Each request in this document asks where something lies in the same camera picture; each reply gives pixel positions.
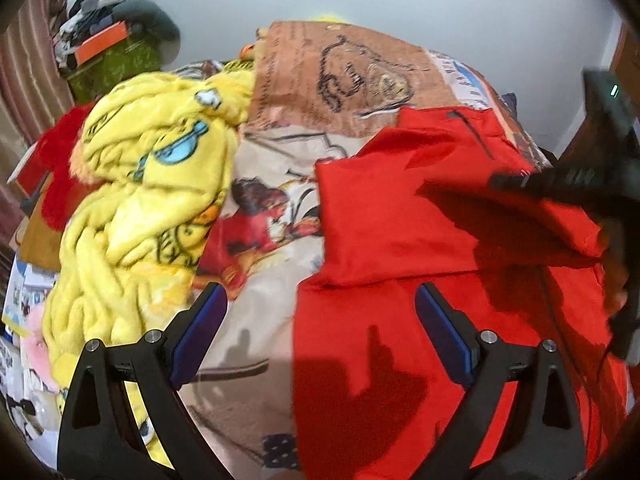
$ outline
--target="yellow fleece blanket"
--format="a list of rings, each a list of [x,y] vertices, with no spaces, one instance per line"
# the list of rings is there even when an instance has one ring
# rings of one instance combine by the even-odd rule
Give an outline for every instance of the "yellow fleece blanket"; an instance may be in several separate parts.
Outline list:
[[[86,197],[64,231],[62,271],[42,322],[61,387],[90,339],[134,343],[189,306],[254,82],[248,71],[203,82],[150,73],[119,84],[92,110],[79,146],[90,171],[109,182]],[[135,384],[127,391],[141,424],[140,393]],[[157,438],[149,449],[168,465]]]

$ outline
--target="brown cartoon face drawing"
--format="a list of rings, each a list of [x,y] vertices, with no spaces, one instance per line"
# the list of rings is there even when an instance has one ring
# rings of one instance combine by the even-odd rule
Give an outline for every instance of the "brown cartoon face drawing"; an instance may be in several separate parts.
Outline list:
[[[414,95],[406,72],[428,70],[427,66],[390,62],[368,46],[338,35],[320,57],[318,94],[335,113],[348,102],[361,118],[395,112]]]

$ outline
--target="dark pocket zipper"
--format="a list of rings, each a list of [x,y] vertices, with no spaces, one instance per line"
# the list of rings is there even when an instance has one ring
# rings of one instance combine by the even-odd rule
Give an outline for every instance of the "dark pocket zipper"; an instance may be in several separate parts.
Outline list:
[[[476,138],[476,141],[478,142],[478,144],[480,144],[480,146],[482,146],[482,149],[486,153],[486,156],[488,156],[491,160],[495,160],[494,156],[491,153],[491,150],[489,150],[489,147],[486,145],[486,142],[484,142],[484,140],[482,140],[482,137],[478,133],[478,130],[476,130],[474,128],[473,124],[471,124],[469,122],[469,120],[463,114],[461,114],[457,110],[452,110],[452,111],[450,111],[448,113],[448,115],[449,115],[449,117],[454,117],[454,118],[457,118],[457,119],[461,119],[462,122],[465,123],[465,126],[468,128],[468,130],[471,132],[471,134]]]

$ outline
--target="orange box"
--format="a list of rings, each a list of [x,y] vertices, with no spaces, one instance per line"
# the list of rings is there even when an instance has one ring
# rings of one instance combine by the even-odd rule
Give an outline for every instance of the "orange box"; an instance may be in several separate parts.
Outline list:
[[[111,45],[124,40],[127,36],[127,25],[125,22],[114,23],[111,27],[107,27],[98,32],[98,34],[90,37],[76,50],[76,61],[78,65],[86,63],[92,57],[107,50]]]

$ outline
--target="red shirt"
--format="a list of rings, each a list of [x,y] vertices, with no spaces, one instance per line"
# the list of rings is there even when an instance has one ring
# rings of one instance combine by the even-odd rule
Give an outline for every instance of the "red shirt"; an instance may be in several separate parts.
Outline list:
[[[597,227],[578,208],[489,190],[530,170],[491,110],[404,108],[349,159],[316,165],[326,261],[301,283],[294,416],[310,480],[406,480],[460,403],[414,307],[432,281],[479,330],[558,343],[594,461],[625,416],[626,373],[609,358]],[[476,463],[492,457],[510,384]]]

